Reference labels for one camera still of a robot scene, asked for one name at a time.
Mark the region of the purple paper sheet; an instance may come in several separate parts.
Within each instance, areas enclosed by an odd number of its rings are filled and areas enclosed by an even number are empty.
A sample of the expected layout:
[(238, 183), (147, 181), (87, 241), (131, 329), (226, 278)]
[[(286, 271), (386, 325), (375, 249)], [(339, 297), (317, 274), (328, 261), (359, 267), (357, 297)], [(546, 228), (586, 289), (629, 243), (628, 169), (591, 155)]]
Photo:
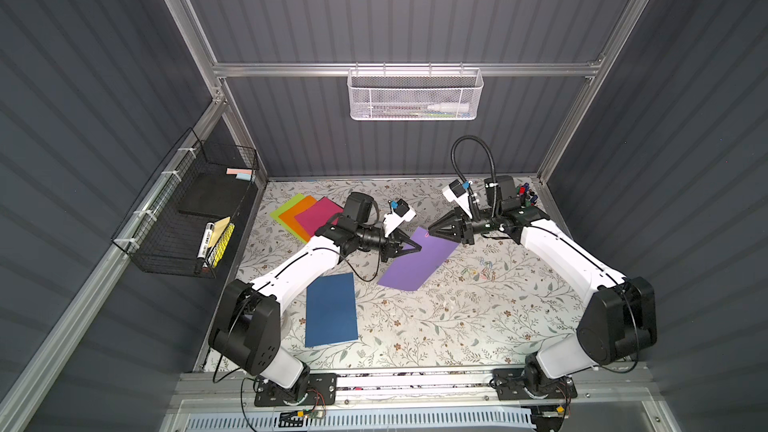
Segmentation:
[(421, 246), (421, 250), (394, 259), (379, 280), (379, 285), (401, 291), (416, 291), (458, 247), (458, 243), (431, 236), (423, 227), (418, 227), (411, 239)]

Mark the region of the magenta paper sheet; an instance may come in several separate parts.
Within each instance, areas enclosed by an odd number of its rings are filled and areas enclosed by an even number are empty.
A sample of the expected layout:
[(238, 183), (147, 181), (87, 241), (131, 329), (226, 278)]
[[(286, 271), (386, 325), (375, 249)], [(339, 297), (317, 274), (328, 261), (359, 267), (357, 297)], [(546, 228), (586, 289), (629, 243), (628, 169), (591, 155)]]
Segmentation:
[(295, 216), (296, 222), (303, 229), (304, 240), (309, 241), (315, 232), (337, 213), (342, 207), (327, 197), (321, 198), (307, 210)]

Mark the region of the blue paper sheet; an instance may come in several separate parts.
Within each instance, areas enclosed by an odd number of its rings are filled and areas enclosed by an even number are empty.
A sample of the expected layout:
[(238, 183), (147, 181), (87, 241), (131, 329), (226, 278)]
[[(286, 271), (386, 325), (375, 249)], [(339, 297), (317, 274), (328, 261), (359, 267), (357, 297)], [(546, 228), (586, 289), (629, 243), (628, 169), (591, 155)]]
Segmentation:
[(321, 276), (307, 289), (305, 346), (308, 348), (358, 339), (355, 275)]

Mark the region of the orange paper sheet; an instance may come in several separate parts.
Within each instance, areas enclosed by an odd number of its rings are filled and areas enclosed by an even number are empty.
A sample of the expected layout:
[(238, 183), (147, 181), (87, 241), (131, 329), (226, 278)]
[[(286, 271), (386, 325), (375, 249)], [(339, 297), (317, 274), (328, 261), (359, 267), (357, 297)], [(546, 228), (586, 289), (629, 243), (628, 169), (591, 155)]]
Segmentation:
[(309, 210), (316, 203), (317, 200), (314, 197), (304, 196), (291, 205), (286, 211), (278, 215), (288, 230), (304, 243), (310, 239), (310, 234), (299, 224), (297, 216)]

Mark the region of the lime green paper sheet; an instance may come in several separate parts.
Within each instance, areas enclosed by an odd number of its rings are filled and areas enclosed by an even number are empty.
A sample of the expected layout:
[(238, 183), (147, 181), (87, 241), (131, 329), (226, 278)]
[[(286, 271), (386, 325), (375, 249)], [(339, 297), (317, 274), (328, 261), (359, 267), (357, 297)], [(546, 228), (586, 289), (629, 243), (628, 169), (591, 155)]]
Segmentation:
[(296, 233), (289, 225), (287, 225), (280, 216), (287, 212), (288, 210), (292, 209), (295, 205), (297, 205), (299, 202), (301, 202), (305, 196), (303, 194), (296, 194), (291, 199), (289, 199), (286, 203), (278, 207), (276, 210), (270, 213), (270, 217), (276, 221), (283, 229), (285, 229), (287, 232), (295, 236), (296, 238), (300, 238), (299, 234)]

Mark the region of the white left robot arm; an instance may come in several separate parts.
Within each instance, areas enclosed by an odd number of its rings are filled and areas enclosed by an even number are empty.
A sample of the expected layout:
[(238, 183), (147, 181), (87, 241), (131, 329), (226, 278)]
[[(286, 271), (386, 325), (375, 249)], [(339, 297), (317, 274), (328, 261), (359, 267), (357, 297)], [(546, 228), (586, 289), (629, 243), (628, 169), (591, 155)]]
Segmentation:
[(354, 252), (374, 251), (385, 263), (421, 250), (400, 229), (415, 218), (412, 206), (403, 199), (392, 202), (380, 225), (368, 221), (375, 207), (371, 196), (350, 193), (343, 210), (320, 226), (293, 256), (250, 282), (230, 282), (213, 319), (209, 347), (248, 375), (295, 396), (303, 394), (310, 368), (281, 345), (281, 319), (288, 305)]

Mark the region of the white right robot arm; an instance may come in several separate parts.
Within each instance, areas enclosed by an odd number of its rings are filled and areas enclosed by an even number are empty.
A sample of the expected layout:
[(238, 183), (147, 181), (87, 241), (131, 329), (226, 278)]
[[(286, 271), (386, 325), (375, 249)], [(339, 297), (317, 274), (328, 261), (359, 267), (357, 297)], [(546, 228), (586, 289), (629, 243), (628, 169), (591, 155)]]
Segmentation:
[(584, 305), (573, 334), (527, 356), (520, 380), (532, 396), (543, 397), (593, 367), (614, 372), (615, 361), (637, 360), (656, 343), (655, 292), (647, 280), (626, 277), (578, 245), (536, 206), (529, 186), (516, 187), (492, 170), (483, 187), (485, 207), (459, 172), (442, 190), (454, 208), (429, 226), (429, 234), (463, 245), (479, 237), (511, 240), (542, 259)]

